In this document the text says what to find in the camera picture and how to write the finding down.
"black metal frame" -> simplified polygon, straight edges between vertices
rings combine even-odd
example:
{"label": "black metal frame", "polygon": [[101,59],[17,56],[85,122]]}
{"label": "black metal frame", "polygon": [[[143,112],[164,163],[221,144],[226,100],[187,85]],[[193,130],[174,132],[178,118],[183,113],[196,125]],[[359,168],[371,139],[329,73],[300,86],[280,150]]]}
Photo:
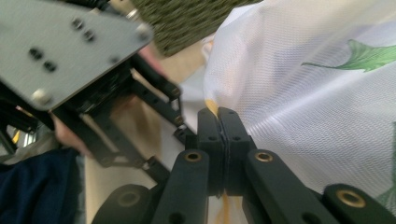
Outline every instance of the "black metal frame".
{"label": "black metal frame", "polygon": [[153,189],[116,189],[93,223],[204,224],[207,196],[222,192],[243,196],[248,223],[396,223],[390,211],[354,187],[331,185],[323,195],[305,187],[274,152],[255,147],[230,109],[220,108],[216,117],[201,110],[198,134],[188,136],[186,149],[167,181]]}
{"label": "black metal frame", "polygon": [[[150,85],[161,91],[167,99],[159,97],[134,79],[131,75],[132,68],[146,78]],[[54,108],[52,113],[82,139],[102,166],[123,165],[142,168],[149,162],[109,118],[117,99],[128,95],[139,97],[172,123],[177,128],[177,139],[181,143],[185,143],[186,135],[193,134],[184,124],[181,114],[180,89],[153,70],[138,54],[118,65],[61,106]],[[102,139],[103,136],[91,129],[84,121],[84,117],[92,119],[95,125],[112,140],[119,152],[114,152],[107,146]],[[126,157],[128,162],[115,162],[118,156]]]}

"human hand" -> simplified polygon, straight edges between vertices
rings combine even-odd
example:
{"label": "human hand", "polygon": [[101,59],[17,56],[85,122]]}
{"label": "human hand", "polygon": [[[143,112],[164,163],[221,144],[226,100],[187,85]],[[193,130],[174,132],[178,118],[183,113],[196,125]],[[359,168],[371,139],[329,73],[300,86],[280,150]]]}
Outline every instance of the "human hand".
{"label": "human hand", "polygon": [[[139,51],[139,55],[143,57],[148,64],[150,64],[157,72],[163,74],[163,68],[161,67],[160,62],[156,59],[152,51],[150,50],[149,46],[141,49]],[[114,110],[116,112],[120,112],[125,107],[130,106],[131,98],[121,99],[120,101],[116,102]],[[75,134],[73,133],[61,120],[51,114],[55,125],[55,135],[60,143],[65,146],[72,147],[76,149],[82,155],[88,156],[93,158],[92,153],[88,150],[85,146],[84,142]]]}

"screw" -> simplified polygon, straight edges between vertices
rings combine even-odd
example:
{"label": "screw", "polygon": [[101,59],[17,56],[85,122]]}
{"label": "screw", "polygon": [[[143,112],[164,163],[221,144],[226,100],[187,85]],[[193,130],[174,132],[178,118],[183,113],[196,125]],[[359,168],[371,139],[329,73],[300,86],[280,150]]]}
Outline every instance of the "screw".
{"label": "screw", "polygon": [[47,103],[50,102],[51,96],[48,94],[46,91],[43,89],[38,89],[32,94],[32,99],[40,104],[40,105],[46,105]]}
{"label": "screw", "polygon": [[149,27],[145,23],[140,24],[136,28],[136,31],[141,40],[146,40],[149,38]]}
{"label": "screw", "polygon": [[174,96],[179,96],[180,95],[180,89],[179,88],[174,88],[172,89],[172,94]]}
{"label": "screw", "polygon": [[56,64],[51,61],[46,61],[46,62],[44,62],[43,65],[49,72],[53,72],[56,70]]}
{"label": "screw", "polygon": [[93,33],[92,30],[87,30],[84,32],[84,39],[88,42],[91,42],[95,39],[95,34]]}
{"label": "screw", "polygon": [[126,15],[126,18],[130,21],[137,21],[137,19],[139,19],[139,12],[137,9],[134,9]]}
{"label": "screw", "polygon": [[175,124],[176,125],[182,125],[183,124],[183,118],[181,116],[177,116],[175,118]]}
{"label": "screw", "polygon": [[80,30],[84,27],[84,22],[80,18],[74,18],[72,20],[72,25],[76,30]]}
{"label": "screw", "polygon": [[43,57],[43,52],[37,48],[29,49],[29,54],[36,60],[40,60]]}
{"label": "screw", "polygon": [[117,57],[117,56],[110,56],[109,61],[110,61],[111,63],[117,63],[117,62],[120,61],[120,58]]}
{"label": "screw", "polygon": [[149,163],[148,162],[143,163],[142,169],[143,170],[148,170],[149,169]]}

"bolt hole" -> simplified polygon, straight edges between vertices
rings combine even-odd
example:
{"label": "bolt hole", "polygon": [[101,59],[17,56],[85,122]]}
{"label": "bolt hole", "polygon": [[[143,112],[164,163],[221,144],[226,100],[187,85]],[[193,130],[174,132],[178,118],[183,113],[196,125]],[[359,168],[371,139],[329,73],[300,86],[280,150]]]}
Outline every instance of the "bolt hole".
{"label": "bolt hole", "polygon": [[169,216],[169,223],[171,224],[183,224],[186,218],[181,213],[173,213]]}
{"label": "bolt hole", "polygon": [[201,160],[201,154],[192,152],[189,153],[185,156],[186,161],[200,161]]}
{"label": "bolt hole", "polygon": [[336,195],[341,202],[351,207],[363,208],[366,206],[366,201],[352,190],[340,189],[337,190]]}
{"label": "bolt hole", "polygon": [[49,72],[53,72],[56,70],[56,65],[55,63],[52,62],[44,62],[44,67],[49,71]]}
{"label": "bolt hole", "polygon": [[314,214],[311,214],[311,213],[304,213],[303,214],[303,221],[306,224],[320,224],[321,223],[320,219],[317,216],[315,216]]}
{"label": "bolt hole", "polygon": [[272,161],[274,158],[271,154],[265,153],[265,152],[259,152],[256,154],[256,159],[259,161]]}
{"label": "bolt hole", "polygon": [[91,31],[91,30],[87,30],[86,32],[84,32],[84,37],[85,37],[85,40],[87,40],[87,41],[93,41],[95,38],[93,31]]}
{"label": "bolt hole", "polygon": [[196,160],[196,159],[198,159],[198,154],[190,154],[189,156],[188,156],[188,158],[190,159],[190,160]]}
{"label": "bolt hole", "polygon": [[84,22],[80,18],[74,18],[72,20],[72,25],[76,30],[80,30],[84,27]]}
{"label": "bolt hole", "polygon": [[140,195],[133,191],[123,192],[119,198],[118,203],[121,207],[130,207],[138,203]]}
{"label": "bolt hole", "polygon": [[39,49],[30,49],[29,53],[36,60],[39,60],[43,57],[43,53]]}

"woven basket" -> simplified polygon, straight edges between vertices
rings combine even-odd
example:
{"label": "woven basket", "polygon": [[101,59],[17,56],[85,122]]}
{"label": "woven basket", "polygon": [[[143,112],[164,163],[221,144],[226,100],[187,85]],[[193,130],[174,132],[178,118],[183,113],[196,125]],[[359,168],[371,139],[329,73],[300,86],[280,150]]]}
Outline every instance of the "woven basket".
{"label": "woven basket", "polygon": [[154,27],[161,54],[171,56],[213,34],[234,7],[261,0],[131,0]]}

